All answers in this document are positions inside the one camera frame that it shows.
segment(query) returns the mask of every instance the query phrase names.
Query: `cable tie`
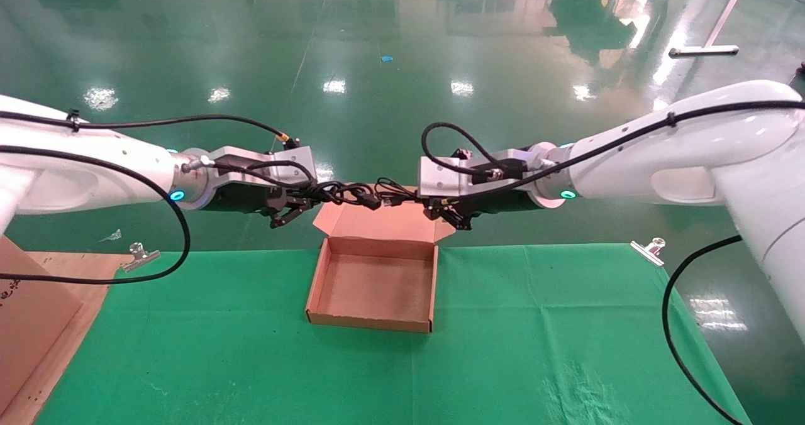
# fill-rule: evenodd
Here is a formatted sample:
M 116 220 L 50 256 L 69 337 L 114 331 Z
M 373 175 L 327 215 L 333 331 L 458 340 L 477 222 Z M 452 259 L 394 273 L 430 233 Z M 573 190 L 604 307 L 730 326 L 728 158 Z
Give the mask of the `cable tie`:
M 676 113 L 674 111 L 670 111 L 665 119 L 668 121 L 669 127 L 676 128 Z
M 72 132 L 78 133 L 78 130 L 81 128 L 81 122 L 78 121 L 78 109 L 68 110 L 67 117 L 65 119 L 72 125 Z

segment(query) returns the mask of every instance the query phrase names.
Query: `metal bar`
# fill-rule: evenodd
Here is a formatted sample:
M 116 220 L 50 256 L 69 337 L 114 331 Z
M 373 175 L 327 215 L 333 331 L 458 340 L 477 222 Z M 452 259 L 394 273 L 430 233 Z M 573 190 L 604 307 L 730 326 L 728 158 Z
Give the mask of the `metal bar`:
M 735 45 L 716 45 L 710 47 L 681 47 L 672 48 L 668 52 L 670 57 L 685 57 L 693 55 L 736 55 L 738 47 Z
M 709 48 L 716 42 L 716 37 L 718 33 L 721 32 L 721 28 L 724 27 L 724 24 L 727 22 L 727 18 L 730 17 L 730 13 L 733 12 L 733 8 L 738 0 L 729 0 L 727 2 L 727 7 L 724 7 L 724 11 L 721 12 L 721 16 L 719 16 L 718 21 L 716 21 L 716 26 L 713 26 L 713 30 L 710 31 L 710 35 L 707 37 L 707 41 L 704 42 L 702 45 L 703 48 Z

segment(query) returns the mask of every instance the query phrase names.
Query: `box flap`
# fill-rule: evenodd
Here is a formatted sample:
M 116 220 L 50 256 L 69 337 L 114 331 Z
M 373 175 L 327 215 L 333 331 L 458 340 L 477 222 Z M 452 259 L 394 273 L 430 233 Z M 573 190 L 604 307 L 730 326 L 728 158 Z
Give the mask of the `box flap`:
M 421 204 L 380 207 L 372 211 L 357 205 L 323 204 L 313 224 L 334 238 L 434 243 L 455 232 L 450 224 L 431 221 Z
M 0 272 L 49 274 L 0 235 Z M 81 302 L 54 282 L 0 281 L 0 414 L 68 325 Z

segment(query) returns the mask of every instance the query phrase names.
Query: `green epoxy floor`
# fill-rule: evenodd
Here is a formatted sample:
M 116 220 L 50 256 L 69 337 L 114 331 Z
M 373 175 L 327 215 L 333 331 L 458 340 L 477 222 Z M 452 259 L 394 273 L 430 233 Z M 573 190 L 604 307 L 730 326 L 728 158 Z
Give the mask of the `green epoxy floor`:
M 413 184 L 432 121 L 499 150 L 574 141 L 738 81 L 787 83 L 805 60 L 803 1 L 739 0 L 718 39 L 739 55 L 673 60 L 670 46 L 703 42 L 727 0 L 0 0 L 0 93 L 97 122 L 250 116 L 311 145 L 320 179 Z M 127 133 L 179 150 L 272 147 L 234 123 Z M 448 155 L 466 144 L 435 135 L 432 145 Z M 316 247 L 312 220 L 272 231 L 261 216 L 189 214 L 194 250 Z M 122 239 L 98 242 L 118 228 Z M 721 208 L 575 201 L 483 216 L 443 244 L 662 236 L 675 267 L 734 232 Z M 28 250 L 180 244 L 164 204 L 23 216 L 8 234 Z M 753 421 L 799 422 L 805 350 L 747 250 L 727 248 L 686 276 L 680 290 Z

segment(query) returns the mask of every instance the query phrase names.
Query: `wooden board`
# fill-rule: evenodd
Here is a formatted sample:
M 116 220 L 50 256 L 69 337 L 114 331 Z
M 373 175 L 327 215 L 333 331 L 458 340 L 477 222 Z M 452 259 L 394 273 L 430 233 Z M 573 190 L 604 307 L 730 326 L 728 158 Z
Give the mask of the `wooden board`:
M 28 255 L 53 275 L 87 279 L 111 279 L 119 267 L 132 260 L 130 254 L 29 252 Z M 66 286 L 80 299 L 81 308 L 9 403 L 0 416 L 0 425 L 27 425 L 34 422 L 95 321 L 109 290 L 108 285 Z

